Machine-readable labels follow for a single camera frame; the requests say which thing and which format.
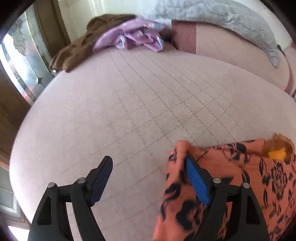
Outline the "stained glass wooden door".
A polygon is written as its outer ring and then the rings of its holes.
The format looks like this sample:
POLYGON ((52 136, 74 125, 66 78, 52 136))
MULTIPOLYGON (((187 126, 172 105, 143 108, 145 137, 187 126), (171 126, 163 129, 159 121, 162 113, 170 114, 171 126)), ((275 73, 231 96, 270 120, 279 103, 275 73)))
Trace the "stained glass wooden door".
POLYGON ((23 119, 54 78, 51 59, 68 44, 58 1, 1 1, 1 161, 5 164, 23 119))

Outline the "black sunglasses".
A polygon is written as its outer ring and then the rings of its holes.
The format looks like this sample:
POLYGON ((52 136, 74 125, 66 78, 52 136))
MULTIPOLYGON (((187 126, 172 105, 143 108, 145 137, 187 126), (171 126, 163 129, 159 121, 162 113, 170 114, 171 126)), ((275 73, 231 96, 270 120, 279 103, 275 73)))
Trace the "black sunglasses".
POLYGON ((283 51, 282 47, 280 45, 277 45, 278 50, 283 54, 283 56, 286 58, 286 54, 283 51))

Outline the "pink quilted sofa bed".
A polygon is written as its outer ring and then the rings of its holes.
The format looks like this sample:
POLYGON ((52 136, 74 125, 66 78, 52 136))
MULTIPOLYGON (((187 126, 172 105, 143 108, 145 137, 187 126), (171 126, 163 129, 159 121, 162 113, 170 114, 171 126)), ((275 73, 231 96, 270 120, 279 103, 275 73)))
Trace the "pink quilted sofa bed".
POLYGON ((74 183, 104 156, 113 171, 93 207, 107 240, 151 240, 166 161, 178 140, 213 146, 295 139, 295 102, 234 65, 176 50, 107 48, 59 73, 33 104, 10 161, 16 199, 32 220, 48 183, 74 183))

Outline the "orange floral black-print blouse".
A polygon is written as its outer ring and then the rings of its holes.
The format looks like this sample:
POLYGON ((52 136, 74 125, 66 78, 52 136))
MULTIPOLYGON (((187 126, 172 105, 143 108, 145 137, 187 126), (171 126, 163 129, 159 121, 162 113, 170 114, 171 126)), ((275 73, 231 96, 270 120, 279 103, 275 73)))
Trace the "orange floral black-print blouse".
POLYGON ((189 156, 224 187, 251 187, 270 240, 295 240, 295 146, 280 134, 213 147, 178 141, 168 158, 153 240, 192 240, 202 224, 207 206, 187 175, 189 156))

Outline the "purple floral garment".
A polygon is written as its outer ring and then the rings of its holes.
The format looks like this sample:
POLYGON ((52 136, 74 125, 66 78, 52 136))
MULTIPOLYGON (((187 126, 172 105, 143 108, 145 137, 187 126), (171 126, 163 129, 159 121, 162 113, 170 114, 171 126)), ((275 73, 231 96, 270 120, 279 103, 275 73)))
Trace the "purple floral garment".
POLYGON ((137 17, 105 32, 95 42, 93 52, 112 46, 128 50, 141 45, 160 52, 165 44, 160 33, 165 29, 166 25, 163 23, 137 17))

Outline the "brown garment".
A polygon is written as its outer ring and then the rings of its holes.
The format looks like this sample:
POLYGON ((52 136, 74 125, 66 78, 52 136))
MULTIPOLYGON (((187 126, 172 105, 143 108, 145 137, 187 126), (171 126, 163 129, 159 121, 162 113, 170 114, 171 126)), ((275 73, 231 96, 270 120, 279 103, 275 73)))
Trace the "brown garment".
POLYGON ((92 54, 96 41, 108 30, 132 20, 132 14, 104 14, 91 19, 86 26, 86 33, 61 49, 51 60, 49 65, 52 71, 70 72, 92 54))

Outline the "grey quilted blanket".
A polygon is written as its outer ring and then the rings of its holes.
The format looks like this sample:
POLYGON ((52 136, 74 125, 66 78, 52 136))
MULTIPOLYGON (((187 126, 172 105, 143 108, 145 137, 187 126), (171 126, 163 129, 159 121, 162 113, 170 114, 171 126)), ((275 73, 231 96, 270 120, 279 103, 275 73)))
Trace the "grey quilted blanket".
POLYGON ((272 65, 280 64, 274 34, 257 12, 237 1, 156 1, 145 14, 149 19, 205 22, 231 30, 262 49, 272 65))

